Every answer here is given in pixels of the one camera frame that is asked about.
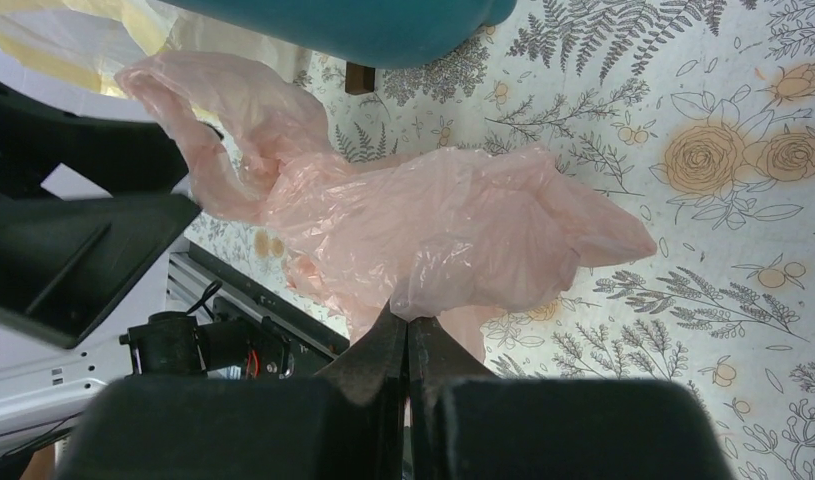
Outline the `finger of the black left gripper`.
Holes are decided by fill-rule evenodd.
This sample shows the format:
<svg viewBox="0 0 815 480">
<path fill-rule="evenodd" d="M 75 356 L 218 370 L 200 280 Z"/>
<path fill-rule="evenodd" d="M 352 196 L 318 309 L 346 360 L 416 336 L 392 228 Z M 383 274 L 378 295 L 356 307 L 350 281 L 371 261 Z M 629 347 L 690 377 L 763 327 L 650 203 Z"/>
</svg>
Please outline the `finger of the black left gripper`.
<svg viewBox="0 0 815 480">
<path fill-rule="evenodd" d="M 0 200 L 0 326 L 75 348 L 200 212 L 171 193 Z"/>
<path fill-rule="evenodd" d="M 168 193 L 187 174 L 156 123 L 81 117 L 0 82 L 0 194 L 45 197 L 41 182 L 60 165 L 112 195 Z"/>
</svg>

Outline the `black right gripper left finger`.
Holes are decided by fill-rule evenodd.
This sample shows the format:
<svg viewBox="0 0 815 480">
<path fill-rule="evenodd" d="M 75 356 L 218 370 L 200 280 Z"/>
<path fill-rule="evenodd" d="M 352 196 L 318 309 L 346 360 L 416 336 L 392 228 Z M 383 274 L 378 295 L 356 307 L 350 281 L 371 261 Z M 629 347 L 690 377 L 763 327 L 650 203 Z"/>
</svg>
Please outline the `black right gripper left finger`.
<svg viewBox="0 0 815 480">
<path fill-rule="evenodd" d="M 130 376 L 90 403 L 59 479 L 398 479 L 407 325 L 384 309 L 312 376 Z"/>
</svg>

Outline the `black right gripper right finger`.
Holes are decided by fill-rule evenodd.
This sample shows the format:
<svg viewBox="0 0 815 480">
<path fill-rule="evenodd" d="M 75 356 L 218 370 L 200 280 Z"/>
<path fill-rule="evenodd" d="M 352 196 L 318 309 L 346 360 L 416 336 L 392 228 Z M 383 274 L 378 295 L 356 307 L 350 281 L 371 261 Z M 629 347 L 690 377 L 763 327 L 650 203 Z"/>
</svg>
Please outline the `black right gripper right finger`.
<svg viewBox="0 0 815 480">
<path fill-rule="evenodd" d="M 407 329 L 418 479 L 727 479 L 704 412 L 662 380 L 501 378 L 434 319 Z"/>
</svg>

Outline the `pink plastic trash bag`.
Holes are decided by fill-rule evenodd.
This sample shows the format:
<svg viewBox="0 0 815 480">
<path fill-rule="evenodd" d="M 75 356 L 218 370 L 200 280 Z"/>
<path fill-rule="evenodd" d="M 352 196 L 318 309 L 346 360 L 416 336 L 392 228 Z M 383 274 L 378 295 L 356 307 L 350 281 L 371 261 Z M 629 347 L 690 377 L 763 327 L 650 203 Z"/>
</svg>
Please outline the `pink plastic trash bag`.
<svg viewBox="0 0 815 480">
<path fill-rule="evenodd" d="M 483 358 L 487 320 L 551 303 L 582 268 L 657 250 L 639 219 L 540 146 L 352 164 L 330 143 L 324 106 L 263 63 L 167 51 L 116 80 L 176 142 L 203 209 L 273 232 L 289 285 L 345 317 L 354 338 L 389 307 L 438 317 Z"/>
</svg>

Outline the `teal plastic trash bin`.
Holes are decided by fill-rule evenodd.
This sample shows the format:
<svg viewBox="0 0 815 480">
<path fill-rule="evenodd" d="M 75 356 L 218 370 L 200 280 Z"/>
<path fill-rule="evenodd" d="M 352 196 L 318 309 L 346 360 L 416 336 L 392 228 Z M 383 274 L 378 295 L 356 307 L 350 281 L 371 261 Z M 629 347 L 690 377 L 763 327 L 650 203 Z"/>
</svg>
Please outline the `teal plastic trash bin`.
<svg viewBox="0 0 815 480">
<path fill-rule="evenodd" d="M 416 68 L 497 25 L 515 0 L 171 0 L 171 5 L 375 69 Z"/>
</svg>

